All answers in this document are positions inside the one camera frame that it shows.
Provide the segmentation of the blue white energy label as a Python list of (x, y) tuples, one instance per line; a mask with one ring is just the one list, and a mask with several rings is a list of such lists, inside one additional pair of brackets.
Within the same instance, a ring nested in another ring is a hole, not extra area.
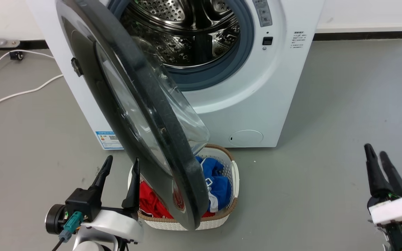
[(124, 149), (113, 131), (96, 131), (95, 135), (104, 150)]

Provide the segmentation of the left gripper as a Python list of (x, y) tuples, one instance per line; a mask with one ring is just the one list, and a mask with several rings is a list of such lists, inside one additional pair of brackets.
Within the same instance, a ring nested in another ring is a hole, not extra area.
[(46, 231), (58, 235), (68, 218), (82, 212), (84, 221), (74, 232), (75, 243), (140, 243), (144, 230), (138, 221), (140, 207), (140, 159), (136, 158), (126, 198), (121, 208), (103, 207), (102, 192), (110, 174), (113, 156), (109, 155), (90, 189), (77, 188), (64, 204), (53, 205), (45, 217)]

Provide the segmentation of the round black washing machine door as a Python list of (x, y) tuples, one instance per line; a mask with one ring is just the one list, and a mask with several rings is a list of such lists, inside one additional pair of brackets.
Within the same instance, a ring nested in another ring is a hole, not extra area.
[(129, 35), (99, 0), (56, 0), (71, 51), (99, 109), (169, 213), (196, 230), (208, 191), (196, 154), (209, 141), (203, 121), (178, 89), (156, 49)]

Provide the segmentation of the white woven laundry basket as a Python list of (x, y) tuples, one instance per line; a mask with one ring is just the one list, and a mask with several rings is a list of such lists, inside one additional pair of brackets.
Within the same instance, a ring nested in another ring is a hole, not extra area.
[[(230, 151), (218, 145), (207, 145), (199, 152), (197, 156), (202, 158), (214, 158), (220, 161), (224, 165), (223, 175), (228, 177), (232, 187), (230, 203), (226, 208), (220, 210), (217, 213), (210, 214), (208, 211), (206, 211), (206, 213), (203, 214), (198, 230), (210, 230), (223, 225), (238, 203), (239, 170), (236, 161), (234, 160)], [(186, 230), (174, 218), (152, 218), (146, 216), (145, 214), (142, 214), (140, 208), (138, 215), (139, 218), (144, 220), (146, 224), (158, 230)]]

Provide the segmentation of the red garment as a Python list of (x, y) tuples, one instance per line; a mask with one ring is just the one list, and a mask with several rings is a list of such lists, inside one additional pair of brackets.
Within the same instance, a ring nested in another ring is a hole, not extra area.
[(152, 218), (173, 219), (173, 216), (145, 181), (140, 184), (139, 209), (142, 214)]

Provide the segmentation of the perforated steel washer drum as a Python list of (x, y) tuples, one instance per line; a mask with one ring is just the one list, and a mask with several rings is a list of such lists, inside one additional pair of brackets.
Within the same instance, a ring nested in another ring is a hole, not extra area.
[(225, 0), (131, 0), (120, 18), (133, 36), (153, 45), (169, 68), (202, 67), (225, 57), (240, 36)]

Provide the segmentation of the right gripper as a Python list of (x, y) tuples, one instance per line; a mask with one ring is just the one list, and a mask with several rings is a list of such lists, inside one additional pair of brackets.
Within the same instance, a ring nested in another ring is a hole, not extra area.
[[(388, 181), (379, 166), (378, 156), (371, 144), (364, 145), (366, 155), (367, 178), (371, 196), (388, 196), (391, 192), (402, 196), (402, 178), (392, 164), (386, 152), (380, 152), (381, 165)], [(391, 222), (402, 222), (402, 198), (385, 201), (368, 208), (375, 225), (386, 225)]]

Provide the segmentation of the round white filter cover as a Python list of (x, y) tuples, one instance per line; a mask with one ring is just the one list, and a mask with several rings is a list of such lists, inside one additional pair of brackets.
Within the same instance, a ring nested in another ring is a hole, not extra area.
[(229, 137), (234, 147), (259, 147), (263, 141), (263, 134), (256, 130), (240, 130)]

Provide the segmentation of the grey-blue rubber door gasket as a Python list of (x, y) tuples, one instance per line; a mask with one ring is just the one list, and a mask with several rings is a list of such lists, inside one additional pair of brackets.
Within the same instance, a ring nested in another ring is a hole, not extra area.
[[(255, 29), (246, 0), (225, 1), (238, 19), (240, 27), (239, 40), (225, 57), (202, 67), (176, 69), (165, 66), (157, 54), (163, 67), (182, 91), (202, 90), (226, 81), (238, 72), (251, 53)], [(130, 2), (131, 0), (107, 0), (106, 6), (120, 21), (126, 5)]]

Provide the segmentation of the blue garment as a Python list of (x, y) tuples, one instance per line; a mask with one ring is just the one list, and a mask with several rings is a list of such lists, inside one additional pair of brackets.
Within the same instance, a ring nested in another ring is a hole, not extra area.
[(224, 165), (214, 158), (196, 156), (196, 160), (201, 164), (208, 190), (208, 212), (217, 213), (229, 205), (232, 194), (231, 183), (223, 175)]

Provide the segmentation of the white front-load washing machine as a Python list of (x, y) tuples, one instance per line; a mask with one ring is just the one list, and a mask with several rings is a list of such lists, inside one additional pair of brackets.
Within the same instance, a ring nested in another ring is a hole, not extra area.
[[(229, 137), (240, 130), (263, 134), (259, 147), (275, 147), (311, 47), (325, 0), (268, 0), (273, 25), (260, 27), (252, 0), (252, 51), (226, 81), (183, 92), (210, 131), (210, 144), (234, 147)], [(263, 37), (273, 37), (263, 46)]]

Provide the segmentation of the grey instruction sticker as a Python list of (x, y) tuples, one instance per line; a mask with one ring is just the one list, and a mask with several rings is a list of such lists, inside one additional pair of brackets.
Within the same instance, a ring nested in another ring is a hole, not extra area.
[(260, 27), (273, 25), (268, 0), (252, 0), (257, 11)]

